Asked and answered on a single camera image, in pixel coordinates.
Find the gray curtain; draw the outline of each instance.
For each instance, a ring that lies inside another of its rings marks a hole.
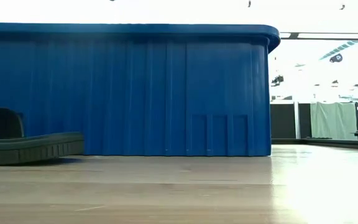
[[[311,134],[314,138],[357,140],[354,103],[310,104]]]

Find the white curtain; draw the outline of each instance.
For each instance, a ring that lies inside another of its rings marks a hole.
[[[357,140],[354,103],[310,104],[311,134],[314,138]]]

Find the ceiling light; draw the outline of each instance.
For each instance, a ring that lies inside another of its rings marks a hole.
[[[291,33],[280,33],[280,38],[289,38]]]
[[[358,39],[358,34],[299,34],[298,38],[309,39]]]

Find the wooden floor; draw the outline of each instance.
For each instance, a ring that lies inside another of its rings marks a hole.
[[[358,223],[358,150],[0,167],[0,223]]]

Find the bright light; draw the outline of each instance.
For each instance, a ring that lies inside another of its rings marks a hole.
[[[358,34],[299,34],[298,38],[311,39],[358,39]]]

